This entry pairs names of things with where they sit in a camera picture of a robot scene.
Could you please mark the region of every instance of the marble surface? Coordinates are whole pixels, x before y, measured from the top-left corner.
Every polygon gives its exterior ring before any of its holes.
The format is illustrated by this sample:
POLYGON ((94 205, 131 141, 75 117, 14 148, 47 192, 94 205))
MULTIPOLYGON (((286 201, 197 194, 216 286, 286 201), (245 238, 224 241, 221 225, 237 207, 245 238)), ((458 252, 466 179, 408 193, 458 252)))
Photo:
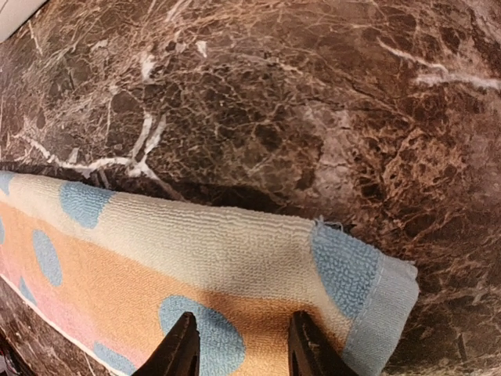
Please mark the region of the marble surface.
MULTIPOLYGON (((0 162, 341 222, 420 271, 387 373, 501 374, 499 22, 496 0, 51 0, 0 45, 0 162)), ((35 371, 89 374, 0 290, 35 371)))

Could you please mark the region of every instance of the blue dot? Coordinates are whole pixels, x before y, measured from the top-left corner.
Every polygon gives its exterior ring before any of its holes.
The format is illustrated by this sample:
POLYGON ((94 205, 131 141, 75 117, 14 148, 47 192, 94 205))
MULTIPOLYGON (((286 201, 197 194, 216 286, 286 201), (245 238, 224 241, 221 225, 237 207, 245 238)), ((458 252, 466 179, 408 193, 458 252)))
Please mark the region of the blue dot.
POLYGON ((3 226, 2 217, 0 217, 0 244, 5 243, 5 227, 3 226))
POLYGON ((9 171, 0 171, 0 190, 3 190, 7 196, 9 196, 9 184, 13 177, 16 176, 15 173, 9 171))
POLYGON ((22 277, 21 277, 21 280, 19 282, 19 289, 21 291, 21 294, 23 294, 23 296, 27 300, 29 300, 33 304, 37 305, 37 301, 35 300, 33 294, 31 294, 30 289, 28 288, 28 286, 26 285, 26 282, 24 282, 24 278, 22 278, 22 277))
POLYGON ((115 194, 82 183, 68 182, 61 186, 59 202, 64 212, 86 229, 97 226, 99 216, 115 194))
POLYGON ((313 231, 312 250, 323 286, 337 308, 353 319, 372 289, 380 252, 321 223, 313 231))
POLYGON ((129 359, 120 355, 118 352, 108 349, 105 345, 98 342, 94 343, 94 353, 98 358, 117 371, 122 371, 127 375, 131 375, 135 372, 134 364, 132 364, 129 359))
POLYGON ((33 248, 37 255, 41 272, 52 286, 60 286, 63 281, 63 274, 61 273, 59 258, 57 257, 54 245, 43 231, 33 231, 33 248))
POLYGON ((167 334, 184 312, 195 315, 200 332, 200 375, 226 376, 245 357, 242 336, 219 312, 179 295, 166 298, 160 307, 160 325, 167 334))

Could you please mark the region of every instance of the towel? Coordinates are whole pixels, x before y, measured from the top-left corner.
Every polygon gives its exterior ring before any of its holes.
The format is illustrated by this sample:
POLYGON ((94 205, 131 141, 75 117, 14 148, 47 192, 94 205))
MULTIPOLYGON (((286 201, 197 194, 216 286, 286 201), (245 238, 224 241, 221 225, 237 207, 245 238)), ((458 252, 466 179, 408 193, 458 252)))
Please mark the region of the towel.
POLYGON ((119 375, 185 311, 201 375, 287 375, 299 309, 357 374, 378 375, 418 295, 414 266, 322 221, 10 172, 0 173, 0 274, 119 375))

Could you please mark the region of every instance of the white object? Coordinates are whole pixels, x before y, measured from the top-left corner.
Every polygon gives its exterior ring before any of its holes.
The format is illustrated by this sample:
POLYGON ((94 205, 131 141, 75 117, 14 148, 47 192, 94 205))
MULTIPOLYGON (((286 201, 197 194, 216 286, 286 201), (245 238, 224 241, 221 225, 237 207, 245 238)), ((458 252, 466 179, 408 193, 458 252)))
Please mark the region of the white object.
POLYGON ((0 0, 0 42, 5 41, 47 0, 0 0))

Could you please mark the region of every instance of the terry cloth fabric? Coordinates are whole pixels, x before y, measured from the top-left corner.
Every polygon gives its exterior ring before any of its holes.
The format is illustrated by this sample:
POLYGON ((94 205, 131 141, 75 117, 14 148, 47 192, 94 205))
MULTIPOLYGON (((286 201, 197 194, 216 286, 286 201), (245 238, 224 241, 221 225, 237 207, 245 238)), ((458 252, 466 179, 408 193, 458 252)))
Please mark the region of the terry cloth fabric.
POLYGON ((360 376, 378 375, 416 302, 416 268, 323 223, 0 173, 0 274, 116 374, 184 311, 200 374, 287 375, 304 309, 360 376))

